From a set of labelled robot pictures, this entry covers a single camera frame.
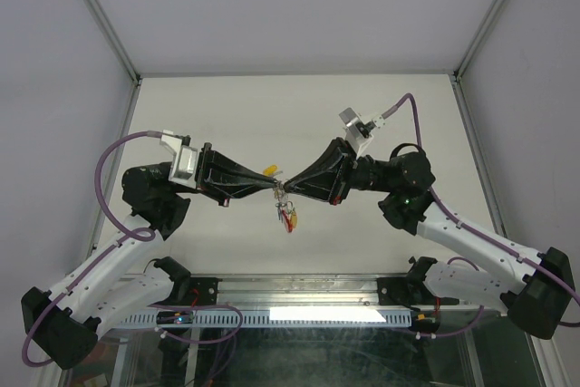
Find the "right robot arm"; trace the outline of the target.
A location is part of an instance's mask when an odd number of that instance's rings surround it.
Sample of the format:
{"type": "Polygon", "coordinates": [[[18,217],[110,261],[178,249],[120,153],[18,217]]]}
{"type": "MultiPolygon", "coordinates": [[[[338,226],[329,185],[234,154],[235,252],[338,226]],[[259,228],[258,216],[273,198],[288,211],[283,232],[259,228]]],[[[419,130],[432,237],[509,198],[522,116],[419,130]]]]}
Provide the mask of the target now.
{"type": "Polygon", "coordinates": [[[433,296],[457,298],[506,314],[524,332],[550,339],[572,300],[579,298],[568,256],[541,252],[470,223],[433,191],[435,177],[425,151],[395,148],[388,160],[357,156],[334,139],[312,165],[284,184],[288,193],[338,205],[353,190],[386,193],[378,207],[394,228],[435,242],[472,262],[461,268],[419,258],[405,281],[416,303],[433,296]]]}

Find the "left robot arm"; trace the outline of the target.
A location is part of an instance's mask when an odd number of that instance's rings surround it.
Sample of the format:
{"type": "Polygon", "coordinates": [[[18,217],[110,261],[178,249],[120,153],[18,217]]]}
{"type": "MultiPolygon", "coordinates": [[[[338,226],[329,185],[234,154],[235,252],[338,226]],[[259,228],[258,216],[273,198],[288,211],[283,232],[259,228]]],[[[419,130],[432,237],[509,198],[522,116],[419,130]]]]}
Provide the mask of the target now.
{"type": "Polygon", "coordinates": [[[115,226],[109,242],[93,252],[57,284],[28,290],[21,299],[26,337],[22,359],[30,367],[31,343],[38,345],[63,370],[81,363],[113,326],[139,309],[189,296],[190,272],[169,256],[155,261],[150,273],[122,285],[120,279],[152,254],[181,226],[191,194],[202,194],[225,207],[229,201],[277,186],[273,177],[256,173],[212,150],[190,147],[189,137],[170,131],[140,131],[109,146],[94,172],[94,188],[103,214],[115,226]],[[122,199],[130,206],[116,218],[102,192],[105,160],[124,143],[154,138],[172,155],[170,162],[127,169],[121,180],[122,199]]]}

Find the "red handle keyring holder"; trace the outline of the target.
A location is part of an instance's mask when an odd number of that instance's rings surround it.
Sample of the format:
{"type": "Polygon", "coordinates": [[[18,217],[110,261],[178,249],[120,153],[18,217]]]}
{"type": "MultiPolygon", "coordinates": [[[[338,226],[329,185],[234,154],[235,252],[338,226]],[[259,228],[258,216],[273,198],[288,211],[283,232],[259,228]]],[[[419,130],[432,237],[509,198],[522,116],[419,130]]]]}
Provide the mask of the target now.
{"type": "Polygon", "coordinates": [[[291,234],[293,231],[290,231],[290,223],[289,223],[289,215],[293,210],[296,211],[295,205],[293,201],[289,198],[288,193],[285,191],[282,182],[278,182],[276,187],[273,189],[274,191],[274,198],[275,198],[275,207],[280,208],[282,210],[282,224],[285,228],[285,231],[288,234],[291,234]]]}

